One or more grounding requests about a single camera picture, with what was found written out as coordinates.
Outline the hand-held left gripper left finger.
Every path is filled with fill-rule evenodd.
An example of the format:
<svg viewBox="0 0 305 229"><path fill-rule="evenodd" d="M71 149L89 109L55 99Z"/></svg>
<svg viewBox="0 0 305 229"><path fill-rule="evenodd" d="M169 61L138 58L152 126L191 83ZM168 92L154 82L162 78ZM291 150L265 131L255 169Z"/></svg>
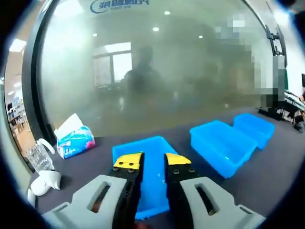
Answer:
<svg viewBox="0 0 305 229"><path fill-rule="evenodd" d="M99 175L43 218L53 229L132 229L135 224L144 152L120 156L107 175Z"/></svg>

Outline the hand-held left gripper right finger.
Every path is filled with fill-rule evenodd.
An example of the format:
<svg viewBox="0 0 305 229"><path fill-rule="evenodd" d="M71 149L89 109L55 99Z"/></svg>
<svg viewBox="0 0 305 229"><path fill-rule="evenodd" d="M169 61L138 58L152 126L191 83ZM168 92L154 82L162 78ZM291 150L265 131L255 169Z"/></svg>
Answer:
<svg viewBox="0 0 305 229"><path fill-rule="evenodd" d="M257 229L265 217L201 176L186 157L165 153L166 197L177 229Z"/></svg>

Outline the person's left hand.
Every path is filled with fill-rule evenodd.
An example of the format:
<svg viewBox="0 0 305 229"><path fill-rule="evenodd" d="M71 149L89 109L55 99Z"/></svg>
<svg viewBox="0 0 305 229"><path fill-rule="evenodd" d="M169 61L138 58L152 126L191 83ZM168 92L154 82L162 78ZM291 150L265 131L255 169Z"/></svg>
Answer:
<svg viewBox="0 0 305 229"><path fill-rule="evenodd" d="M156 226L150 221L136 221L134 229L156 229Z"/></svg>

